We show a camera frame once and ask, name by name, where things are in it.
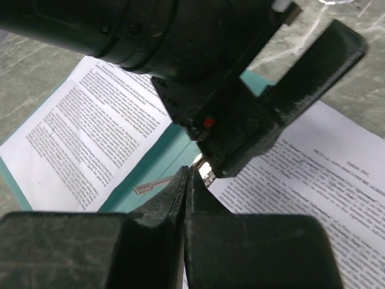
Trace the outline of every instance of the metal screw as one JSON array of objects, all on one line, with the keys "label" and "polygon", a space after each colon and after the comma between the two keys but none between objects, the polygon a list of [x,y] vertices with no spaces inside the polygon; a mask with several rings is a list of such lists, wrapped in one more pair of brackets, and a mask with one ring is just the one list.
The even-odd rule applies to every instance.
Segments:
[{"label": "metal screw", "polygon": [[102,33],[102,34],[108,34],[108,32],[109,32],[108,26],[107,26],[107,25],[103,25],[103,26],[101,27],[101,29],[100,29],[100,33]]},{"label": "metal screw", "polygon": [[128,33],[131,35],[138,35],[142,30],[140,22],[132,22],[128,25]]},{"label": "metal screw", "polygon": [[249,117],[247,119],[246,123],[246,132],[247,134],[252,134],[254,133],[259,127],[259,121],[258,119],[255,119],[253,117]]}]

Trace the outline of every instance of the green folder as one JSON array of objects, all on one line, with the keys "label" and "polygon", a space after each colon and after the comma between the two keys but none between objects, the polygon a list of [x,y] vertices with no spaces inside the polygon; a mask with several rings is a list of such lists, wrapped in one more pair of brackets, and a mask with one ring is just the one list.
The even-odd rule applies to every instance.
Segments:
[{"label": "green folder", "polygon": [[[271,84],[271,82],[248,70],[241,77],[256,95],[260,95],[265,87]],[[190,166],[199,153],[197,145],[189,140],[181,127],[170,125],[134,170],[114,189],[99,211],[130,212],[145,203],[164,187],[156,187],[151,192],[137,195],[134,192],[136,185],[146,184],[174,175],[179,167]],[[32,210],[1,158],[0,172],[21,208],[23,210]]]}]

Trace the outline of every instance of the white paper sheet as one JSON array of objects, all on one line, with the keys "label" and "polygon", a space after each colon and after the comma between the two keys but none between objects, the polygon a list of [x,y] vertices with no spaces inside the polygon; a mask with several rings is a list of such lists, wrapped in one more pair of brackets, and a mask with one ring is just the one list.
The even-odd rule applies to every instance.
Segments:
[{"label": "white paper sheet", "polygon": [[210,191],[234,213],[308,214],[324,225],[345,288],[385,288],[385,142],[318,102],[269,153]]},{"label": "white paper sheet", "polygon": [[34,210],[97,211],[170,123],[149,76],[85,57],[0,157]]}]

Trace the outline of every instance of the red led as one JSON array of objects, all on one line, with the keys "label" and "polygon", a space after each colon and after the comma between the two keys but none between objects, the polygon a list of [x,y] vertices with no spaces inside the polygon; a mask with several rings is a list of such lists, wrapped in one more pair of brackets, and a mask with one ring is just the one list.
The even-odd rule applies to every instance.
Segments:
[{"label": "red led", "polygon": [[215,125],[215,119],[206,119],[203,124],[206,129],[211,128],[213,125]]}]

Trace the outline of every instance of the gray marble table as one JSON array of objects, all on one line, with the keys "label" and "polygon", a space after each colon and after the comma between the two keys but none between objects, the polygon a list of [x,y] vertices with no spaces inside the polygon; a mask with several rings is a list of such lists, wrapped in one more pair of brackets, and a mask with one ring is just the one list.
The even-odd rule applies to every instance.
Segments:
[{"label": "gray marble table", "polygon": [[[338,19],[366,37],[366,58],[322,100],[367,130],[385,137],[385,1],[356,0],[325,6],[297,0],[303,13],[283,27],[250,65],[277,81],[330,23]],[[0,43],[0,144],[72,71],[81,55],[21,36]],[[19,206],[0,177],[0,216]]]}]

